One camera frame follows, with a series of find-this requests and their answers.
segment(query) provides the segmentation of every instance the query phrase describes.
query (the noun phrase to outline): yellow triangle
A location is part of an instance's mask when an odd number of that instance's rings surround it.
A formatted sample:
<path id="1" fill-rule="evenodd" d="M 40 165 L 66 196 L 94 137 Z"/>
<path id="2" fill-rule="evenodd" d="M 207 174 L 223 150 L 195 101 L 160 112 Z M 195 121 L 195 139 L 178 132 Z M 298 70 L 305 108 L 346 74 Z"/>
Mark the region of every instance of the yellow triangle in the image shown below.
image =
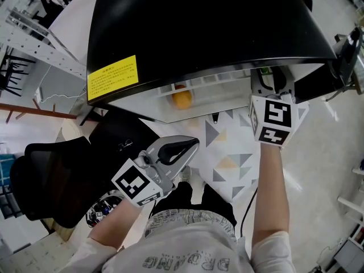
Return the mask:
<path id="1" fill-rule="evenodd" d="M 224 142 L 226 141 L 226 129 L 224 129 L 215 139 L 218 142 Z"/>
<path id="2" fill-rule="evenodd" d="M 198 117 L 191 118 L 188 121 L 188 127 L 200 127 L 200 122 L 198 121 Z"/>
<path id="3" fill-rule="evenodd" d="M 230 169 L 230 168 L 239 168 L 239 167 L 229 157 L 225 157 L 225 158 L 223 158 L 220 161 L 220 163 L 216 166 L 216 168 L 220 168 L 220 169 Z"/>

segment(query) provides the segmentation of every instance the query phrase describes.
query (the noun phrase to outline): yellow label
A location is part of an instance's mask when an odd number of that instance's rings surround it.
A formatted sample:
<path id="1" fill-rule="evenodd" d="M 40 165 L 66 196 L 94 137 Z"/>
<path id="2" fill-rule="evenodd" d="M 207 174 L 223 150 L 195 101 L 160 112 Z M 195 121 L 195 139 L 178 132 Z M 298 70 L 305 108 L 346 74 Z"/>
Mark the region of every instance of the yellow label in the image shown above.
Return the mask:
<path id="1" fill-rule="evenodd" d="M 135 83 L 138 83 L 137 60 L 135 56 L 131 56 L 103 67 L 88 76 L 88 100 Z"/>

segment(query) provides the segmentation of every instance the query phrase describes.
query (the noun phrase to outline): metal frame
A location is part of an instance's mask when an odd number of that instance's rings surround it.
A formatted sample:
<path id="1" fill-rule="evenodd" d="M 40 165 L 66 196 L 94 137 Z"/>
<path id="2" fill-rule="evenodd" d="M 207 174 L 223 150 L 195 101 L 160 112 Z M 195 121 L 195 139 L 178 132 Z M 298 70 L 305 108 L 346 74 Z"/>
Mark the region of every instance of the metal frame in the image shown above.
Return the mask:
<path id="1" fill-rule="evenodd" d="M 0 43 L 4 45 L 3 47 L 9 46 L 15 48 L 38 60 L 44 61 L 47 64 L 86 80 L 86 66 L 79 63 L 50 30 L 39 25 L 31 18 L 13 11 L 18 1 L 19 0 L 5 0 L 0 6 Z M 69 56 L 25 33 L 18 26 L 11 25 L 7 21 L 8 18 L 16 19 L 45 37 L 46 35 L 52 35 Z"/>

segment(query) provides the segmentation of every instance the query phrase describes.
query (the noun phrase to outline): white t-shirt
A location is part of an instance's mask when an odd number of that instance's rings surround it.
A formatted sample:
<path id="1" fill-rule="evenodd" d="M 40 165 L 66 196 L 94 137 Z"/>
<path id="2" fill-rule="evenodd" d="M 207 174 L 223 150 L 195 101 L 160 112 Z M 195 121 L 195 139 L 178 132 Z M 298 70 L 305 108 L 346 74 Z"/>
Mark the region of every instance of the white t-shirt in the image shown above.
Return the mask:
<path id="1" fill-rule="evenodd" d="M 88 238 L 60 273 L 89 272 L 295 273 L 286 232 L 256 244 L 247 257 L 216 222 L 173 221 L 119 252 Z"/>

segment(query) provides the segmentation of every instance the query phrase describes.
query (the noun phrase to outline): person's right arm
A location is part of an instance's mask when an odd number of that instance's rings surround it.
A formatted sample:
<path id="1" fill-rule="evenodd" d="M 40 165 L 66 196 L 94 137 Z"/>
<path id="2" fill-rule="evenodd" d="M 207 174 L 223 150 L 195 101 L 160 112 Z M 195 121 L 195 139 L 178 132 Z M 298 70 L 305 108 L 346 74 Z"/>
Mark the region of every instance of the person's right arm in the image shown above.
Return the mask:
<path id="1" fill-rule="evenodd" d="M 288 232 L 289 207 L 279 147 L 260 145 L 260 167 L 252 247 L 279 231 Z"/>

